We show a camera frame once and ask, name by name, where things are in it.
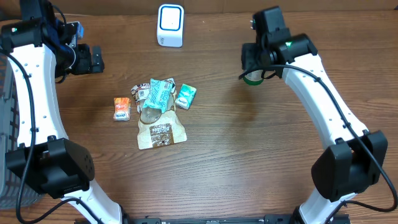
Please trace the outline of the orange small packet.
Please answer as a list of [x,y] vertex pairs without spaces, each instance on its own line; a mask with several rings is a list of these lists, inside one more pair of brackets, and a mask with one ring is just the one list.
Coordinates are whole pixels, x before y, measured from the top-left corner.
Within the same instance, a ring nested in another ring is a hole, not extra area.
[[114,116],[115,121],[129,121],[131,118],[131,99],[114,98]]

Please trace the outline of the green tissue packet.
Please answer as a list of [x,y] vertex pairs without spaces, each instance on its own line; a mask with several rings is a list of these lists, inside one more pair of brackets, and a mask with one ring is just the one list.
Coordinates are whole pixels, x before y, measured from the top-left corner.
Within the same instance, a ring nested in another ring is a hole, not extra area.
[[195,87],[183,83],[176,99],[176,105],[179,108],[188,110],[193,103],[196,93],[197,89]]

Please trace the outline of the teal snack packet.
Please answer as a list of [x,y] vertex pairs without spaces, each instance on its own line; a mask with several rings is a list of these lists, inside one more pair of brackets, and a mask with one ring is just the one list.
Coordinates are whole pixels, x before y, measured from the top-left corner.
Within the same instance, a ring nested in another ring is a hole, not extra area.
[[170,80],[156,80],[151,78],[149,94],[144,101],[143,108],[152,108],[165,113],[174,85]]

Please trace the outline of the beige snack bag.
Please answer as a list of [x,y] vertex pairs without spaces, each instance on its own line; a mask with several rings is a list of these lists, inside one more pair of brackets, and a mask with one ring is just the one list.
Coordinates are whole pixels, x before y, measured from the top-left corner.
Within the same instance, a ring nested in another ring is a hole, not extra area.
[[167,109],[164,113],[160,109],[144,107],[145,100],[149,98],[149,83],[138,84],[131,89],[131,94],[139,113],[139,133],[137,135],[139,149],[168,146],[187,140],[185,128],[176,114],[175,81],[173,78],[168,78],[166,82],[172,88],[167,102]]

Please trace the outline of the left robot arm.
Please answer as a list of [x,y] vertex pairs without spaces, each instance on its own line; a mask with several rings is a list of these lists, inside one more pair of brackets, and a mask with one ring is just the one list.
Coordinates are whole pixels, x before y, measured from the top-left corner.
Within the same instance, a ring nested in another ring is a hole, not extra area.
[[55,88],[69,74],[101,73],[101,49],[81,44],[81,24],[58,19],[59,9],[49,1],[21,1],[20,9],[21,21],[1,29],[19,106],[17,149],[6,154],[6,167],[22,187],[69,203],[87,223],[127,223],[122,206],[95,180],[89,151],[69,140]]

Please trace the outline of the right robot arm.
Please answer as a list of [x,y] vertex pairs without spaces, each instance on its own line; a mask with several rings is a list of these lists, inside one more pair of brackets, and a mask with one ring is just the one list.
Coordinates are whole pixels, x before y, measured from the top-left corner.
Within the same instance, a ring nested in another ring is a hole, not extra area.
[[253,43],[242,47],[240,79],[259,85],[283,79],[298,96],[318,130],[324,151],[311,169],[314,190],[290,215],[266,215],[266,223],[349,223],[339,210],[386,176],[385,135],[370,132],[355,117],[323,68],[308,35],[292,35],[279,7],[255,13]]

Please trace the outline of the white barcode scanner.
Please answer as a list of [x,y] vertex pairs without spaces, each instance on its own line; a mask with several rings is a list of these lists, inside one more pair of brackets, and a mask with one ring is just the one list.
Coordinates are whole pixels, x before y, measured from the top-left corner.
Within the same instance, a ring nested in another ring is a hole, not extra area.
[[183,25],[185,11],[178,4],[163,4],[158,10],[157,41],[163,47],[183,45]]

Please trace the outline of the grey plastic shopping basket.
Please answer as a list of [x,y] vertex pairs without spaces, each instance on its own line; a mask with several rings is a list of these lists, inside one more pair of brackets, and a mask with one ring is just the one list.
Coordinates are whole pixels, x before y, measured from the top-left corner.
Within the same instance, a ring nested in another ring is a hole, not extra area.
[[17,149],[19,109],[11,64],[1,56],[1,209],[16,207],[21,179],[6,167],[5,155]]

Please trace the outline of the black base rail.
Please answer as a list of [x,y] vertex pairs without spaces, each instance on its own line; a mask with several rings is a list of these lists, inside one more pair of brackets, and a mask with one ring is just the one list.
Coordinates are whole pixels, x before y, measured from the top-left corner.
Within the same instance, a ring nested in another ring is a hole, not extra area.
[[264,217],[208,218],[208,219],[169,219],[132,218],[133,224],[288,224],[290,215],[265,215]]

